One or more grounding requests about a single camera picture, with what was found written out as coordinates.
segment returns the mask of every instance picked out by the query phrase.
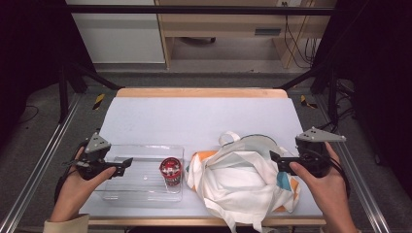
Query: human hand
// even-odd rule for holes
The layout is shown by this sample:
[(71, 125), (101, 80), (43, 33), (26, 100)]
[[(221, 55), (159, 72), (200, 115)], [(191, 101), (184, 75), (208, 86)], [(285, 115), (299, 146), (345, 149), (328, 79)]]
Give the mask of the human hand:
[[(326, 143), (326, 149), (330, 157), (339, 163), (339, 157), (329, 143)], [(297, 162), (292, 162), (290, 166), (308, 185), (316, 204), (324, 213), (329, 232), (358, 232), (350, 215), (346, 184), (336, 169), (331, 168), (325, 177), (316, 178)]]
[[(78, 151), (76, 159), (80, 157), (83, 150), (84, 148), (81, 148)], [(84, 180), (78, 172), (74, 172), (75, 170), (76, 166), (70, 168), (70, 175), (60, 190), (49, 222), (62, 222), (76, 218), (93, 190), (108, 180), (115, 173), (116, 168), (110, 167), (89, 181)]]

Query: table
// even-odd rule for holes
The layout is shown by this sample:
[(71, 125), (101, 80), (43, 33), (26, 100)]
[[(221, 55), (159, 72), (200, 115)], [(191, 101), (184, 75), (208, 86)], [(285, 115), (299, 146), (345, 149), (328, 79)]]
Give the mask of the table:
[[(156, 0), (158, 6), (252, 6), (252, 7), (333, 8), (336, 0)], [(174, 39), (179, 37), (228, 37), (228, 38), (271, 38), (274, 52), (279, 55), (284, 68), (290, 68), (297, 56), (301, 39), (322, 39), (329, 17), (289, 16), (288, 30), (285, 16), (228, 16), (228, 15), (157, 15), (166, 66), (170, 68)]]
[[(270, 136), (292, 152), (295, 135), (303, 131), (284, 90), (125, 88), (113, 100), (100, 135), (112, 144), (181, 145), (187, 162), (197, 150), (218, 149), (220, 133), (227, 129), (240, 136)], [(263, 226), (325, 224), (307, 186), (299, 182), (301, 197), (293, 213), (271, 214)], [(186, 185), (182, 201), (171, 203), (107, 202), (93, 193), (81, 213), (90, 214), (90, 225), (225, 226)]]

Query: sleeve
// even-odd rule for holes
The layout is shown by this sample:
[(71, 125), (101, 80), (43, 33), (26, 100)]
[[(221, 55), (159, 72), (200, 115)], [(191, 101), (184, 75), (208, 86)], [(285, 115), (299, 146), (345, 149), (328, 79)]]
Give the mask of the sleeve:
[(43, 233), (87, 233), (89, 215), (80, 215), (78, 218), (63, 222), (45, 221)]

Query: gray floor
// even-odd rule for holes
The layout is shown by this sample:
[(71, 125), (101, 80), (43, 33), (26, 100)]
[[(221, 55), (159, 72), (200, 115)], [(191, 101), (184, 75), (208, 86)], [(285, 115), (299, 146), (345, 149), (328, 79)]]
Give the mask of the gray floor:
[[(218, 38), (215, 44), (182, 40), (177, 44), (172, 67), (169, 70), (150, 66), (139, 66), (137, 69), (137, 66), (129, 66), (122, 73), (119, 69), (114, 70), (113, 67), (110, 69), (105, 67), (100, 71), (108, 80), (126, 86), (273, 87), (297, 77), (305, 70), (298, 67), (283, 69), (279, 57), (274, 52), (268, 52), (272, 50), (274, 51), (274, 48), (270, 40), (263, 39)], [(24, 207), (26, 211), (18, 225), (20, 230), (28, 229), (27, 227), (41, 229), (44, 219), (52, 210), (53, 189), (62, 172), (59, 164), (72, 155), (77, 144), (87, 137), (89, 132), (101, 126), (104, 113), (115, 95), (114, 91), (102, 88), (98, 83), (89, 79), (86, 81), (90, 89), (87, 94), (82, 95), (82, 103), (75, 118), (70, 122), (69, 129), (59, 142), (58, 149), (32, 200), (27, 207)], [(310, 82), (309, 80), (301, 83), (289, 91), (303, 129), (326, 122), (320, 109), (311, 109), (300, 104), (301, 94), (305, 94), (309, 103), (318, 101), (317, 104), (322, 105), (326, 100), (322, 95), (311, 96), (307, 88)], [(99, 110), (91, 111), (96, 95), (102, 89), (106, 92), (106, 97)], [(0, 151), (1, 218), (7, 215), (16, 202), (58, 126), (57, 85), (33, 93), (27, 105), (35, 108), (27, 107), (21, 120), (35, 117), (19, 124), (9, 144)], [(341, 106), (343, 110), (350, 107), (350, 103), (342, 102)], [(357, 121), (351, 117), (341, 120), (339, 132), (348, 138), (346, 147), (349, 154), (360, 168), (392, 232), (412, 232), (412, 202), (403, 192), (391, 169), (375, 164), (371, 147)], [(350, 205), (357, 227), (363, 232), (374, 232), (363, 210), (362, 202), (354, 190)], [(315, 229), (298, 227), (296, 232), (315, 232)]]

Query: red can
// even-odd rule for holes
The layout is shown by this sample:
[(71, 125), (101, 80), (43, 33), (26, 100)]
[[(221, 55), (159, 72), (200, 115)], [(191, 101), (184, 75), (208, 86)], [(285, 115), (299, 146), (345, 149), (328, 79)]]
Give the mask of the red can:
[(180, 183), (182, 164), (179, 159), (175, 157), (164, 159), (160, 164), (159, 170), (167, 185), (174, 186)]

